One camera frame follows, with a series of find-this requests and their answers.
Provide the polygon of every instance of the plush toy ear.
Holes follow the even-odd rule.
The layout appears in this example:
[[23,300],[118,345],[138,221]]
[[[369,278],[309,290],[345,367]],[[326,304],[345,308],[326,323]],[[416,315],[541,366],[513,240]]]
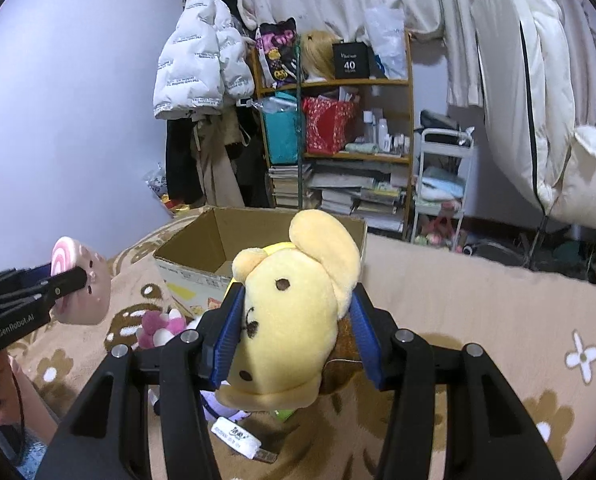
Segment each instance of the plush toy ear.
[[338,319],[342,319],[360,279],[360,252],[347,229],[330,214],[307,209],[293,217],[289,240],[325,267],[334,285]]
[[264,249],[244,249],[233,259],[231,270],[236,282],[244,283],[247,276],[267,257]]

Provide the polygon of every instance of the toy face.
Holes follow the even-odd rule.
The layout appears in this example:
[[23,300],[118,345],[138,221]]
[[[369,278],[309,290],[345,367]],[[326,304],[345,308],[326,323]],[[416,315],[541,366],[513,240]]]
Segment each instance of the toy face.
[[324,268],[285,249],[255,267],[245,286],[243,331],[229,384],[269,394],[319,377],[337,337],[337,303]]
[[56,301],[53,312],[61,323],[98,324],[109,310],[111,274],[103,257],[72,238],[62,237],[53,247],[51,275],[82,267],[86,285]]

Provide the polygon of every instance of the shelf board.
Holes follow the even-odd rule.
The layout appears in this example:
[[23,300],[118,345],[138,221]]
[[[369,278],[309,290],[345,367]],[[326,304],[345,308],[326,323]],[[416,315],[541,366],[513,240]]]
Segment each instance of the shelf board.
[[338,152],[335,155],[326,155],[322,153],[305,153],[304,158],[328,158],[332,160],[369,160],[371,162],[388,162],[389,164],[409,164],[409,155],[389,156],[377,153],[347,153]]
[[[302,83],[302,88],[325,88],[328,86],[365,86],[365,85],[381,85],[381,86],[408,86],[409,79],[329,79],[327,81],[314,81]],[[285,85],[279,88],[262,88],[260,94],[272,94],[274,92],[282,92],[285,90],[295,90],[297,85]]]

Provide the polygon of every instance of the white rolling cart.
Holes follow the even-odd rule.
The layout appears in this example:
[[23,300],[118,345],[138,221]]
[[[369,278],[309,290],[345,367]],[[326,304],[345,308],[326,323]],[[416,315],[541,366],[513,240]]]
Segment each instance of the white rolling cart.
[[[454,240],[452,240],[452,251],[456,250],[458,244],[458,238],[460,237],[460,227],[462,226],[462,219],[464,218],[465,204],[467,202],[467,192],[469,189],[469,178],[472,173],[472,156],[474,153],[474,140],[472,137],[473,128],[468,128],[466,132],[457,132],[455,130],[442,130],[439,128],[427,128],[421,134],[422,140],[420,144],[420,167],[418,170],[417,183],[415,184],[415,213],[414,213],[414,225],[413,231],[411,232],[411,242],[414,242],[415,236],[417,235],[417,224],[418,217],[421,214],[430,216],[440,216],[442,213],[442,205],[430,204],[420,198],[420,190],[422,187],[422,174],[425,168],[425,155],[446,155],[454,156],[460,159],[467,159],[465,162],[468,164],[467,173],[465,177],[464,193],[462,195],[462,201],[460,209],[454,211],[453,215],[442,213],[447,218],[457,219],[458,226]],[[441,142],[429,142],[428,136],[446,136],[447,141],[451,143]]]

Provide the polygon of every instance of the teal storage bin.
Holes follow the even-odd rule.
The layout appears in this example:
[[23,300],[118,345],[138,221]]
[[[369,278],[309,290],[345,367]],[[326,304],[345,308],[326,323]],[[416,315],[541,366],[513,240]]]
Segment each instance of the teal storage bin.
[[278,112],[263,114],[267,128],[267,146],[271,164],[297,164],[298,136],[296,120],[298,113]]

